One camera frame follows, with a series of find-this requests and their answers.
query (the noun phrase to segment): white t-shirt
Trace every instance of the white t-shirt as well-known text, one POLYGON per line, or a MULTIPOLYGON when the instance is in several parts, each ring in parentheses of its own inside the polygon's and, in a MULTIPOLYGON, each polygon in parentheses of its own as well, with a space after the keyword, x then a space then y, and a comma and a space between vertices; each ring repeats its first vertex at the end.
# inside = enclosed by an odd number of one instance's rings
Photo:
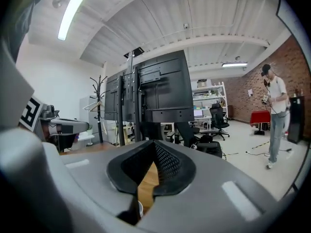
MULTIPOLYGON (((273 99, 280 97, 282 93, 287 93, 284 81, 278 76, 275 76, 274 79, 270 81, 270 87, 267 88, 269 91, 268 95, 273 99)), ((286 100, 273 102, 271 107, 271 114, 286 111, 286 100)))

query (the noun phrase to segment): red cloth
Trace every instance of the red cloth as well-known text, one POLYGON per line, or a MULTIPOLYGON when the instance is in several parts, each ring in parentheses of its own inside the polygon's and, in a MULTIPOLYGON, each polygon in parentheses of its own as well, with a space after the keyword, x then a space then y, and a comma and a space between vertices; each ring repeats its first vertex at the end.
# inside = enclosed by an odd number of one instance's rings
POLYGON ((252 126, 252 124, 257 123, 270 123, 270 119, 270 113, 267 110, 253 111, 249 124, 252 126))

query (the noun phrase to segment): wooden table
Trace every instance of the wooden table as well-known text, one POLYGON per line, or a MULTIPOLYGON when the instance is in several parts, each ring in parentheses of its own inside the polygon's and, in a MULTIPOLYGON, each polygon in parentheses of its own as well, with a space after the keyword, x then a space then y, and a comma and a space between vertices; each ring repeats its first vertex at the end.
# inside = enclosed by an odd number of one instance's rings
MULTIPOLYGON (((60 155, 67 155, 67 154, 78 154, 78 153, 90 153, 90 152, 99 152, 105 151, 110 149, 116 149, 114 145, 104 142, 99 143, 93 146, 89 146, 80 150, 73 150, 70 152, 60 153, 60 155)), ((151 167, 149 168, 146 176, 138 186, 138 200, 142 203, 144 207, 144 213, 146 213, 150 207, 153 205, 154 200, 152 198, 152 191, 153 188, 159 184, 158 176, 157 176, 157 169, 154 163, 152 163, 151 167)))

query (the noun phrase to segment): man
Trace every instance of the man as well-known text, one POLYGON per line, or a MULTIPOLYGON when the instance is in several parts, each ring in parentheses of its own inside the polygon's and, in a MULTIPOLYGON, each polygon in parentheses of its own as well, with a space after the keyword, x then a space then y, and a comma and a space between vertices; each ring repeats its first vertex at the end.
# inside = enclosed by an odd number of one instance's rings
POLYGON ((270 81, 270 85, 267 86, 268 102, 271 106, 270 147, 265 155, 269 157, 267 168, 271 169, 276 162, 281 143, 288 96, 284 81, 272 72, 270 65, 265 64, 262 67, 261 76, 266 76, 270 81))

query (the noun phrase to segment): sneaker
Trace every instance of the sneaker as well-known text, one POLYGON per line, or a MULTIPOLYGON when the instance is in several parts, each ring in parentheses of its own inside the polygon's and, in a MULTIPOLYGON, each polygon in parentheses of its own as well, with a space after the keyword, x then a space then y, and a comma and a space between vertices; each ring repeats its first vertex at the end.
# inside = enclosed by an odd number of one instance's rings
POLYGON ((268 162, 268 165, 266 166, 268 169, 271 169, 271 168, 273 168, 273 165, 274 165, 274 163, 272 163, 272 162, 268 162))

